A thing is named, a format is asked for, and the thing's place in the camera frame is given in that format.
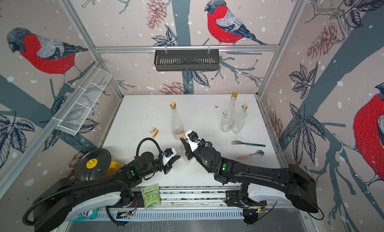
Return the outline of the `small corked glass bottle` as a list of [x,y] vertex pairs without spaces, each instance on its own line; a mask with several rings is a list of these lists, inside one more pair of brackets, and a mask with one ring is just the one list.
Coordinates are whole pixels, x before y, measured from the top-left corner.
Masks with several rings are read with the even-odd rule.
[[180,145],[180,150],[181,150],[181,156],[185,160],[185,162],[189,163],[191,159],[189,158],[189,150],[191,149],[189,140],[187,139],[187,136],[184,134],[181,138],[181,145]]

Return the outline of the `yellow cap glass bottle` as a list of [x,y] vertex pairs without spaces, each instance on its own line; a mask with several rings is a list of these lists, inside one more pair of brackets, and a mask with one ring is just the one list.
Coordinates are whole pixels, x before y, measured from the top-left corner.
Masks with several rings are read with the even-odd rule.
[[220,125],[221,130],[223,132],[229,132],[231,130],[233,123],[234,123],[235,103],[236,103],[237,96],[238,96],[238,94],[236,92],[232,93],[230,102],[223,113],[221,125]]

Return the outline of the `small corked labelled bottle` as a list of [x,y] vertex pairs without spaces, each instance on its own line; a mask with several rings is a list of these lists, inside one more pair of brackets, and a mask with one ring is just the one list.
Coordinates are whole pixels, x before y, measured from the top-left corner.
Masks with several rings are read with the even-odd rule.
[[239,134],[241,132],[245,119],[248,116],[247,108],[248,108],[248,105],[243,104],[239,112],[236,114],[234,123],[231,128],[232,133]]

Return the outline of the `tall corked glass bottle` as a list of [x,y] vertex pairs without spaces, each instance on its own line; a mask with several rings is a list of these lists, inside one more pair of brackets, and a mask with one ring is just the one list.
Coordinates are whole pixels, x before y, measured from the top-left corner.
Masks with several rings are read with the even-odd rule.
[[184,134],[184,126],[178,114],[176,103],[171,102],[171,129],[175,139],[179,140]]

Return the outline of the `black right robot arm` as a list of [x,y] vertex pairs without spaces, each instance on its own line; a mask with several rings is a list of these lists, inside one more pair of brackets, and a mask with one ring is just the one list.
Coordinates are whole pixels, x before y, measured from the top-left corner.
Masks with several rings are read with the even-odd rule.
[[222,157],[209,142],[181,139],[188,160],[193,157],[214,179],[223,185],[240,183],[244,189],[241,197],[248,195],[250,184],[269,187],[285,194],[292,205],[304,212],[316,214],[322,210],[318,206],[315,180],[302,168],[289,164],[287,168],[265,168],[251,166],[236,160]]

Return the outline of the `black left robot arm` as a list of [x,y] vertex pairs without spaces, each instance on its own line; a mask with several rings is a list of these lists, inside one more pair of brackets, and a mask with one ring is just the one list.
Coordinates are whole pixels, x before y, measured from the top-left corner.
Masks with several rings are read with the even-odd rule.
[[133,161],[111,176],[85,182],[60,179],[27,209],[22,217],[23,224],[34,227],[36,232],[50,232],[83,212],[130,206],[136,201],[132,188],[149,180],[156,172],[167,175],[172,164],[180,159],[174,148],[162,151],[158,143],[155,146],[158,157],[149,151],[136,153]]

